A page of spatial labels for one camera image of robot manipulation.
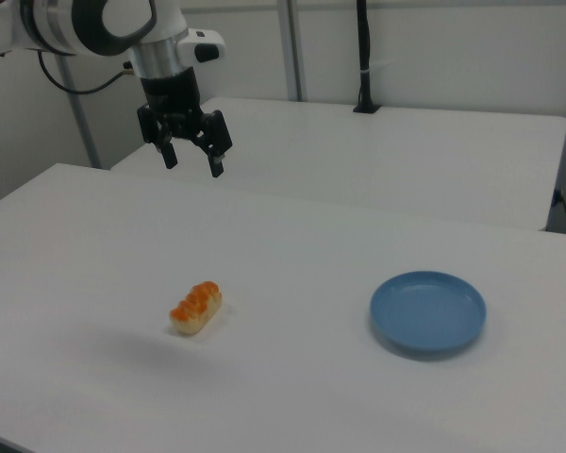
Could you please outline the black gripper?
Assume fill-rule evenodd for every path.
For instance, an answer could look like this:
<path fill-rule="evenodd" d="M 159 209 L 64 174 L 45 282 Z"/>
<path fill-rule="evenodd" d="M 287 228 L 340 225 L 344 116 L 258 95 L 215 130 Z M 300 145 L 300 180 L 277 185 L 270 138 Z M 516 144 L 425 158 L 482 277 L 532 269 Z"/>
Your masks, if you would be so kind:
<path fill-rule="evenodd" d="M 232 139 L 219 110 L 201 110 L 194 70 L 189 68 L 165 78 L 142 78 L 141 86 L 146 97 L 146 104 L 137 110 L 141 135 L 156 147 L 166 168 L 178 164 L 172 136 L 192 139 L 207 155 L 211 175 L 218 178 L 225 170 L 223 159 L 232 147 Z"/>

